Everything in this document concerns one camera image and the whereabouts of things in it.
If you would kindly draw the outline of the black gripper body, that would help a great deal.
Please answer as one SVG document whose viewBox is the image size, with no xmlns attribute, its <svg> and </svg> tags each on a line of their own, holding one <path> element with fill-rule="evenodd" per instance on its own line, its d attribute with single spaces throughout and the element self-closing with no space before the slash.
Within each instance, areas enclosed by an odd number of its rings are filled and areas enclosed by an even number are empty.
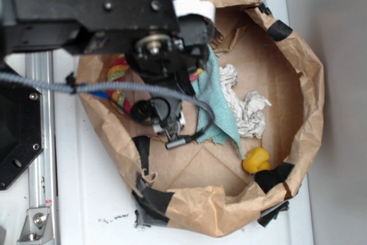
<svg viewBox="0 0 367 245">
<path fill-rule="evenodd" d="M 190 77 L 186 72 L 177 72 L 167 78 L 143 76 L 146 84 L 158 85 L 163 88 L 173 89 L 185 95 L 193 96 L 195 91 L 191 85 Z M 184 126 L 182 101 L 168 96 L 152 94 L 149 100 L 140 100 L 133 104 L 131 116 L 140 123 L 150 123 L 158 134 L 166 133 L 169 123 L 179 121 L 181 129 Z"/>
</svg>

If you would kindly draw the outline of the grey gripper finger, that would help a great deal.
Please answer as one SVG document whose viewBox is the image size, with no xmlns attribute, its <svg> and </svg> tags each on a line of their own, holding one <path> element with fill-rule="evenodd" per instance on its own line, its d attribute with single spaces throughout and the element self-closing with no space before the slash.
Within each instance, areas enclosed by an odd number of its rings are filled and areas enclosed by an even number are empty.
<svg viewBox="0 0 367 245">
<path fill-rule="evenodd" d="M 179 123 L 179 121 L 169 123 L 165 130 L 168 141 L 172 142 L 178 140 L 180 131 L 181 131 L 181 124 Z"/>
</svg>

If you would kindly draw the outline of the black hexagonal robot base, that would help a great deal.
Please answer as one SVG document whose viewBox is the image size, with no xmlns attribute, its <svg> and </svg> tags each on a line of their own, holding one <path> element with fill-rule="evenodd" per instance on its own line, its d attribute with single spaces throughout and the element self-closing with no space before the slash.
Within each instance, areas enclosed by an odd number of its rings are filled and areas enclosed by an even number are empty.
<svg viewBox="0 0 367 245">
<path fill-rule="evenodd" d="M 41 103 L 35 88 L 1 81 L 1 190 L 42 152 Z"/>
</svg>

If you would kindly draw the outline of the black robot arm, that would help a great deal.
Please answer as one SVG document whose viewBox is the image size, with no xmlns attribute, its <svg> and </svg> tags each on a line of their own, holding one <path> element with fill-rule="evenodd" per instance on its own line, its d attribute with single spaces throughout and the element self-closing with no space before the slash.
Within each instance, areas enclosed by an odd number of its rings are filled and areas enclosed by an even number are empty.
<svg viewBox="0 0 367 245">
<path fill-rule="evenodd" d="M 209 115 L 194 97 L 190 76 L 204 69 L 216 8 L 203 0 L 1 0 L 1 56 L 64 49 L 73 55 L 122 53 L 143 80 L 53 85 L 53 91 L 90 93 L 108 99 L 125 115 L 168 137 L 168 148 L 206 133 L 181 135 L 182 102 Z"/>
</svg>

